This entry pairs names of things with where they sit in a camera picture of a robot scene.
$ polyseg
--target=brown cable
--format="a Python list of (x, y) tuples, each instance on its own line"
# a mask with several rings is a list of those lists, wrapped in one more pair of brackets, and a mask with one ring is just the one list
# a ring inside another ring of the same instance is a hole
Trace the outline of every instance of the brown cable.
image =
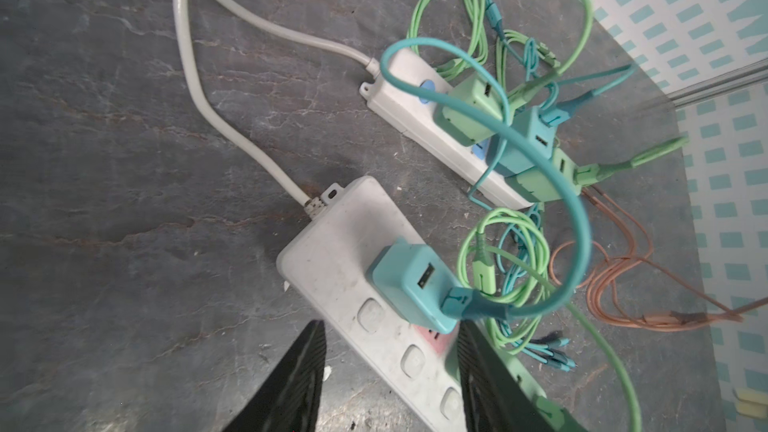
[[(759, 301), (744, 305), (743, 307), (739, 307), (735, 310), (731, 310), (725, 305), (711, 298), (709, 295), (706, 295), (705, 293), (697, 290), (693, 285), (690, 285), (683, 279), (677, 277), (676, 274), (672, 273), (666, 267), (662, 267), (656, 262), (652, 262), (649, 257), (654, 252), (654, 244), (651, 241), (650, 236), (648, 235), (648, 232), (645, 230), (645, 228), (637, 221), (637, 219), (635, 219), (631, 214), (620, 207), (619, 204), (617, 204), (616, 201), (609, 197), (608, 194), (606, 194), (603, 190), (597, 186), (592, 186), (592, 188), (613, 207), (616, 207), (622, 214), (627, 216), (629, 220), (631, 220), (632, 223), (635, 224), (643, 233), (645, 241), (648, 244), (648, 250), (645, 254), (637, 254), (638, 242), (635, 240), (635, 237), (627, 223), (622, 220), (622, 218), (616, 212), (611, 210), (610, 207), (603, 203), (600, 198), (593, 194), (592, 191), (590, 191), (588, 188), (584, 188), (582, 193), (586, 199), (589, 200), (592, 205), (595, 206), (600, 212), (608, 216), (608, 218), (614, 224), (616, 224), (616, 226), (619, 227), (621, 233), (627, 240), (627, 244), (629, 245), (629, 251), (626, 254), (610, 256), (602, 245), (592, 241), (592, 244), (603, 255), (603, 260), (591, 270), (587, 278), (578, 286), (578, 288), (581, 288), (585, 285), (587, 286), (587, 308), (598, 320), (620, 327), (643, 328), (646, 330), (658, 332), (691, 331), (720, 321), (742, 322), (744, 318), (741, 317), (741, 314), (768, 304), (768, 297), (766, 297)], [(563, 248), (573, 244), (573, 241), (566, 242), (557, 246), (556, 249), (552, 252), (552, 257), (549, 261), (549, 277), (550, 280), (552, 280), (552, 282), (557, 285), (560, 285), (561, 283), (554, 274), (554, 260)], [(667, 277), (676, 281), (678, 284), (682, 285), (689, 291), (695, 293), (697, 296), (701, 297), (709, 303), (714, 304), (718, 308), (721, 308), (724, 312), (719, 314), (708, 314), (706, 312), (688, 314), (670, 311), (668, 314), (644, 314), (640, 318), (631, 317), (619, 305), (616, 279), (623, 273), (628, 272), (629, 270), (637, 267), (642, 263), (651, 265), (652, 267), (666, 274)], [(600, 303), (603, 293), (605, 292), (605, 289), (608, 288), (608, 286), (610, 286), (612, 302), (616, 307), (616, 310), (619, 311), (620, 315), (606, 312)]]

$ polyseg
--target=extension cord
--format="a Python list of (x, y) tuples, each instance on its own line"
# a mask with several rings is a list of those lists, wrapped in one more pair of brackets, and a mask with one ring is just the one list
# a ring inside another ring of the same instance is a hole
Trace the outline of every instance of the extension cord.
[(326, 206), (283, 249), (277, 270), (430, 429), (465, 431), (462, 388), (446, 371), (456, 330), (436, 337), (409, 324), (368, 280), (384, 247), (424, 241), (373, 177), (320, 198)]
[[(409, 49), (402, 49), (394, 55), (389, 62), (389, 70), (395, 77), (415, 86), (431, 81), (436, 92), (448, 93), (452, 90), (427, 62)], [(370, 110), (404, 136), (415, 140), (467, 182), (474, 184), (488, 168), (488, 164), (472, 153), (471, 147), (462, 146), (435, 124), (435, 102), (424, 103), (418, 97), (395, 88), (381, 74), (373, 84), (364, 82), (360, 86), (360, 95), (368, 101)], [(491, 172), (478, 190), (497, 207), (519, 210), (531, 206), (497, 172)]]

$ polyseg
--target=white cable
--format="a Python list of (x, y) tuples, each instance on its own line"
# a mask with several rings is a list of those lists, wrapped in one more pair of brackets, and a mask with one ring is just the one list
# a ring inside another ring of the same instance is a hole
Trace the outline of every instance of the white cable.
[(269, 32), (270, 34), (275, 34), (278, 37), (283, 37), (283, 39), (292, 40), (293, 42), (317, 47), (318, 49), (327, 50), (329, 52), (338, 53), (349, 57), (363, 64), (366, 67), (366, 70), (368, 70), (368, 72), (370, 72), (374, 77), (379, 75), (379, 61), (372, 57), (368, 57), (366, 54), (360, 52), (357, 49), (353, 49), (350, 46), (344, 45), (343, 43), (321, 39), (319, 37), (311, 36), (310, 34), (296, 32), (295, 30), (279, 26), (273, 22), (269, 22), (266, 19), (262, 19), (258, 15), (255, 15), (253, 12), (238, 4), (234, 0), (216, 0), (216, 2), (221, 4), (232, 14), (235, 14), (248, 24), (251, 24), (258, 29), (262, 29), (265, 32)]
[(214, 108), (208, 103), (203, 87), (200, 84), (200, 75), (197, 73), (197, 63), (195, 62), (194, 50), (192, 48), (188, 0), (174, 0), (174, 21), (176, 23), (179, 53), (181, 54), (181, 65), (184, 68), (184, 75), (187, 78), (192, 101), (197, 106), (197, 109), (216, 130), (221, 132), (223, 136), (231, 140), (236, 146), (243, 149), (249, 156), (253, 157), (302, 207), (306, 205), (311, 200), (310, 197), (283, 172), (282, 168), (275, 164), (272, 158), (219, 117)]

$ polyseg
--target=blue and white checkered wall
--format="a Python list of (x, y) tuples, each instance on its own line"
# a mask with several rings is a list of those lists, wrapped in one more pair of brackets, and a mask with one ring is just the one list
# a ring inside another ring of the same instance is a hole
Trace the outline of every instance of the blue and white checkered wall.
[(768, 56), (768, 0), (592, 0), (595, 18), (666, 93)]
[[(768, 296), (768, 82), (679, 109), (677, 125), (705, 292), (731, 308)], [(768, 307), (711, 331), (728, 431), (767, 432), (733, 389), (768, 393)]]

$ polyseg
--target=marble surface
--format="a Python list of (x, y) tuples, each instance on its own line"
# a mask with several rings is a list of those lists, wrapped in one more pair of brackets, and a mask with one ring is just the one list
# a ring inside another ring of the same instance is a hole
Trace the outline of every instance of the marble surface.
[[(237, 0), (280, 24), (379, 56), (417, 0)], [(496, 0), (507, 26), (560, 56), (576, 0)], [(280, 250), (302, 210), (195, 110), (180, 70), (170, 0), (0, 0), (0, 429), (220, 430), (310, 319), (283, 291)], [(376, 177), (444, 259), (480, 216), (466, 184), (365, 106), (356, 63), (254, 30), (212, 0), (190, 0), (200, 74), (214, 107), (305, 190)], [(436, 0), (422, 32), (468, 42), (458, 0)], [(426, 51), (437, 62), (440, 54)], [(625, 63), (594, 28), (573, 73)], [(519, 70), (510, 72), (519, 80)], [(575, 96), (579, 88), (564, 91)], [(642, 73), (566, 123), (581, 163), (628, 157), (677, 132), (672, 105)], [(653, 234), (655, 258), (700, 285), (679, 153), (604, 185)], [(595, 235), (618, 231), (590, 210)], [(553, 245), (569, 237), (548, 207)], [(620, 295), (635, 312), (703, 310), (658, 273)], [(584, 306), (583, 293), (575, 302)], [(542, 330), (573, 339), (579, 367), (539, 370), (551, 398), (593, 432), (626, 428), (605, 357), (567, 312)], [(628, 366), (645, 430), (724, 430), (707, 330), (601, 326)], [(425, 430), (338, 334), (329, 332), (318, 430)]]

